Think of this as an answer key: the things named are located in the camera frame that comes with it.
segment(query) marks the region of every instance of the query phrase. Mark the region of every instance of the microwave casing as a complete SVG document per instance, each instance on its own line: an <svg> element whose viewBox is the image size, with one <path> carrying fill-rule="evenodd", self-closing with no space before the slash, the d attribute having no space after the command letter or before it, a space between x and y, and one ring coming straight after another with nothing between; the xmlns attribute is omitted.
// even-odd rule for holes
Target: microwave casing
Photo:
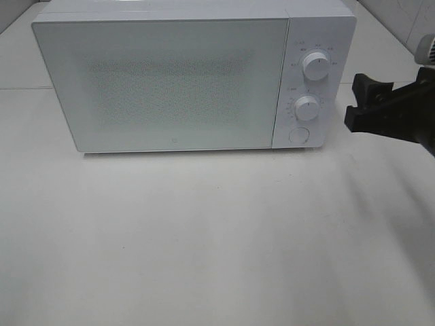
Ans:
<svg viewBox="0 0 435 326"><path fill-rule="evenodd" d="M32 24L80 152L323 145L340 0L52 0Z"/></svg>

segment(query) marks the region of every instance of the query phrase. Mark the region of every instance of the control panel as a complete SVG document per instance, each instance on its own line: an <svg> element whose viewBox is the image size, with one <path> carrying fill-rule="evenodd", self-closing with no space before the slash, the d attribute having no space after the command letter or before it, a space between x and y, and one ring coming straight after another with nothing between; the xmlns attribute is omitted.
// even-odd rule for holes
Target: control panel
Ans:
<svg viewBox="0 0 435 326"><path fill-rule="evenodd" d="M323 145L355 24L290 18L272 148Z"/></svg>

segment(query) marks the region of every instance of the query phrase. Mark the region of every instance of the white table surface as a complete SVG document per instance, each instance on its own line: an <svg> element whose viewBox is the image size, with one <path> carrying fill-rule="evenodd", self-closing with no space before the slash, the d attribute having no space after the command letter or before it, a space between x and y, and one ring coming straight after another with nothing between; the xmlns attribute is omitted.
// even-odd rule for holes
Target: white table surface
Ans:
<svg viewBox="0 0 435 326"><path fill-rule="evenodd" d="M418 66L363 7L321 149L76 152L30 30L0 35L0 325L435 325L435 160L343 124Z"/></svg>

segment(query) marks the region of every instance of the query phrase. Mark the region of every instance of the microwave top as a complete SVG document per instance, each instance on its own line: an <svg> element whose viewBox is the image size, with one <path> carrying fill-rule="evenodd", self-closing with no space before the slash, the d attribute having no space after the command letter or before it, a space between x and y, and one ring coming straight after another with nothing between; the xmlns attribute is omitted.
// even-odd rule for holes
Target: microwave top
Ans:
<svg viewBox="0 0 435 326"><path fill-rule="evenodd" d="M341 0L51 0L38 22L352 16Z"/></svg>

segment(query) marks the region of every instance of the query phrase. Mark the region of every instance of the white knob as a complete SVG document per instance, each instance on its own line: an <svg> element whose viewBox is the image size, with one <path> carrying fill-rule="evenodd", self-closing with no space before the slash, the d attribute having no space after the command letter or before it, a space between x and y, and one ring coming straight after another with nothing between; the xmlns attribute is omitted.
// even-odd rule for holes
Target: white knob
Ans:
<svg viewBox="0 0 435 326"><path fill-rule="evenodd" d="M320 104L310 95L302 96L294 104L296 117L302 121L309 121L319 115Z"/></svg>
<svg viewBox="0 0 435 326"><path fill-rule="evenodd" d="M322 51L307 54L302 60L302 68L306 78L313 81L321 80L329 74L329 56Z"/></svg>

